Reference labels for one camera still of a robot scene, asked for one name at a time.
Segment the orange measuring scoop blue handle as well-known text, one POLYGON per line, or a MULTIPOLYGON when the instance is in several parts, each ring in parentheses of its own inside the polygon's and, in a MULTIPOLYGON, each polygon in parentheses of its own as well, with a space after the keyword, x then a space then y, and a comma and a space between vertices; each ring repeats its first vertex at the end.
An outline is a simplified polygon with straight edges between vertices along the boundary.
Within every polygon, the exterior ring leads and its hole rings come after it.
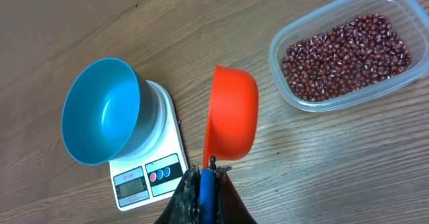
POLYGON ((217 160, 235 161, 252 148, 257 128, 259 93, 246 71, 215 66, 203 148, 198 204, 199 221, 215 223, 217 160))

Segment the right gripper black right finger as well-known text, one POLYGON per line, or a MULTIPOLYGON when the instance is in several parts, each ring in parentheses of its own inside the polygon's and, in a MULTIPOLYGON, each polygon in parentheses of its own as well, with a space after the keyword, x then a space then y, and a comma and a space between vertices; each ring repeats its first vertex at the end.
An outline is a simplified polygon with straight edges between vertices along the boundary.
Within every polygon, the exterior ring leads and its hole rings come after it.
POLYGON ((215 172, 214 222, 216 224, 256 224, 229 178, 228 171, 231 169, 230 166, 219 166, 215 172))

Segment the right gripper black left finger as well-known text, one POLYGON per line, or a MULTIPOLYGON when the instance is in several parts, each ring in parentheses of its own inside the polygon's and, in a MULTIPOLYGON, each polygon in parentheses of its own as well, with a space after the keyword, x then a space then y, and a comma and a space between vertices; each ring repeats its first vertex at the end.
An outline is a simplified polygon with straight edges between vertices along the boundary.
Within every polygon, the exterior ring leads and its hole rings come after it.
POLYGON ((185 171, 167 207, 155 224, 196 224, 199 221, 198 204, 200 170, 193 166, 185 171))

